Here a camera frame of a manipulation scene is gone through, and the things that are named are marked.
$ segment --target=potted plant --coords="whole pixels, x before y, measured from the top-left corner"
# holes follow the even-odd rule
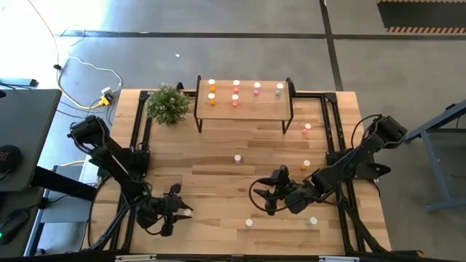
[[[170,126],[185,120],[189,100],[171,84],[162,83],[160,90],[153,92],[146,101],[147,114],[159,124]]]

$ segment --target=wooden tabletop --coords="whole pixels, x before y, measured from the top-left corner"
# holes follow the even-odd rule
[[[208,97],[208,80],[201,80],[197,101],[199,119],[241,119],[241,120],[289,120],[291,118],[290,95],[287,82],[259,81],[260,93],[254,95],[255,81],[240,81],[238,107],[233,106],[233,80],[216,80],[215,102],[212,106]],[[277,84],[283,84],[283,91],[275,95]]]
[[[129,146],[140,90],[122,90],[111,131],[121,146]],[[355,124],[360,120],[356,95],[337,92],[341,122],[347,147]],[[152,124],[149,145],[151,163],[146,180],[153,186],[152,195],[160,197],[174,183],[182,183],[181,196],[194,208],[193,218],[175,224],[171,237],[148,235],[135,223],[132,253],[189,254],[267,254],[267,255],[342,255],[341,229],[336,207],[313,203],[294,215],[288,210],[268,216],[257,210],[248,198],[248,187],[257,178],[270,176],[274,169],[286,164],[291,178],[302,180],[317,168],[325,166],[327,143],[320,101],[312,98],[293,99],[294,120],[282,134],[277,122],[244,122],[218,120],[204,123],[198,133],[193,113],[186,121],[172,127]],[[336,133],[331,115],[333,134]],[[312,129],[305,135],[304,124]],[[141,125],[138,143],[143,136]],[[363,128],[355,136],[359,138]],[[235,164],[234,155],[243,159]],[[301,171],[308,159],[311,167]],[[355,181],[360,217],[380,244],[390,249],[387,229],[378,192],[367,181]],[[114,218],[119,185],[114,180],[100,190],[92,212],[92,240],[104,232]],[[262,205],[264,200],[255,196]],[[308,226],[310,217],[317,225]],[[246,227],[247,218],[253,226]],[[125,233],[120,234],[119,246]],[[150,228],[158,231],[161,223]],[[353,247],[354,226],[349,222]]]

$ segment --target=wooden plank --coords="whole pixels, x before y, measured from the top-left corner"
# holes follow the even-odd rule
[[[116,110],[112,137],[123,146],[129,143],[140,90],[122,90]],[[356,95],[337,92],[346,146],[355,124],[360,120]],[[244,122],[238,120],[204,121],[198,133],[192,112],[186,121],[166,127],[153,123],[149,145],[151,163],[146,181],[152,194],[160,197],[174,183],[182,184],[181,196],[194,208],[193,218],[176,223],[171,237],[150,236],[135,224],[132,253],[194,253],[194,254],[267,254],[267,255],[341,255],[343,245],[338,210],[334,206],[313,203],[294,215],[284,210],[274,216],[257,210],[248,197],[250,184],[286,164],[291,178],[300,181],[325,166],[325,139],[320,102],[315,99],[294,99],[295,121],[287,134],[277,122]],[[332,133],[335,123],[330,115]],[[312,129],[301,132],[304,124]],[[144,122],[141,124],[140,136]],[[363,127],[359,126],[355,146]],[[235,164],[233,156],[242,162]],[[308,170],[301,170],[304,159],[311,161]],[[390,249],[378,192],[366,181],[355,181],[361,220],[380,244]],[[110,180],[99,192],[92,212],[92,238],[96,240],[114,217],[119,185]],[[259,205],[264,200],[253,199]],[[335,202],[331,196],[328,201]],[[318,219],[308,226],[311,216]],[[247,228],[245,220],[253,219]],[[150,228],[158,231],[162,223]],[[350,239],[355,247],[354,226],[349,220]]]

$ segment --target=concrete floor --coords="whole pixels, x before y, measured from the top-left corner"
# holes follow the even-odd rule
[[[78,25],[73,27],[76,30],[134,32],[324,33],[318,0],[33,3],[55,33],[72,25]],[[375,0],[327,0],[327,6],[333,33],[386,34]],[[3,39],[17,40],[0,41],[6,46],[0,48],[2,72],[32,76],[41,82],[41,88],[56,86],[51,68],[55,46],[30,6],[9,1],[0,14],[0,33]],[[62,62],[74,40],[59,39]],[[411,130],[465,98],[464,41],[338,40],[335,46],[343,88],[356,91],[363,116],[389,114]],[[298,90],[335,90],[325,39],[86,38],[70,50],[84,61],[116,70],[125,88],[152,88],[160,82],[178,81],[193,87],[196,75],[201,74],[218,79],[278,80],[289,76]],[[82,103],[91,103],[104,87],[115,88],[117,80],[112,74],[70,60],[62,85]],[[63,105],[60,109],[83,115]],[[65,136],[72,121],[56,114],[41,166],[84,158]],[[466,119],[460,126],[466,127]],[[466,208],[424,211],[426,203],[441,196],[420,142],[376,155],[378,162],[392,168],[379,184],[392,248],[466,261],[462,249]]]

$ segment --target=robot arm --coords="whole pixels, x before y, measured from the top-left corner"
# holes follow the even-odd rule
[[[305,178],[302,183],[290,180],[288,168],[282,165],[280,169],[274,170],[271,177],[260,178],[250,187],[250,194],[255,183],[274,187],[273,192],[253,190],[259,196],[265,198],[265,208],[259,207],[250,195],[251,201],[256,207],[266,211],[269,215],[274,215],[276,211],[284,208],[288,208],[293,214],[298,214],[313,202],[325,202],[335,190],[339,190],[342,181],[349,181],[353,178],[359,164],[383,148],[397,148],[404,141],[406,133],[407,129],[398,124],[392,117],[379,116],[369,127],[367,138],[364,138],[357,148],[349,151],[336,163],[321,170],[316,170]],[[277,209],[277,200],[283,200],[285,207]],[[386,251],[371,236],[342,194],[338,203],[341,203],[355,226],[360,229],[369,247],[373,251]]]
[[[180,220],[190,218],[184,215],[174,215],[178,209],[190,209],[178,193],[181,185],[175,184],[170,192],[163,197],[151,195],[151,185],[143,181],[149,167],[150,151],[136,148],[122,148],[109,135],[105,122],[96,116],[88,116],[80,123],[70,126],[69,138],[75,146],[89,154],[91,163],[108,171],[121,186],[125,203],[116,214],[106,232],[90,247],[91,250],[102,250],[115,228],[121,223],[123,217],[131,207],[136,206],[136,221],[143,229],[154,225],[159,218],[164,218],[162,230],[158,233],[168,237],[173,232],[173,224]]]

